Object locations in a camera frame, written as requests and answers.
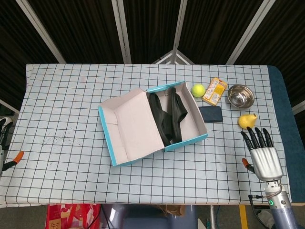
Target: shopping bag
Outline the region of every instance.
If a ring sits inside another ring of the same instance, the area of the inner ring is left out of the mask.
[[[45,229],[99,229],[100,208],[100,204],[50,204]]]

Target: cardboard box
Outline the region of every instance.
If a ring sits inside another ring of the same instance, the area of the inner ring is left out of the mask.
[[[181,121],[182,142],[164,147],[148,102],[156,93],[164,111],[170,113],[170,88],[175,87],[188,114]],[[204,140],[208,133],[198,106],[186,82],[148,89],[134,89],[126,95],[106,100],[99,113],[113,166],[130,165],[158,150],[169,151]]]

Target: black wallet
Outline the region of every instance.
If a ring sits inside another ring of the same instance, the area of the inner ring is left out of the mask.
[[[219,106],[200,106],[199,110],[205,123],[217,123],[224,120]]]

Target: metal bowl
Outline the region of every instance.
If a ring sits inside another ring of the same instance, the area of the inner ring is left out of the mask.
[[[233,106],[238,108],[249,108],[254,103],[252,91],[244,85],[234,85],[230,87],[228,99]]]

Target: toy pear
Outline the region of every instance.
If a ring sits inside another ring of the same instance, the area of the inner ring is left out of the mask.
[[[244,114],[239,117],[238,124],[242,129],[247,129],[247,126],[253,128],[256,120],[257,116],[255,114]]]

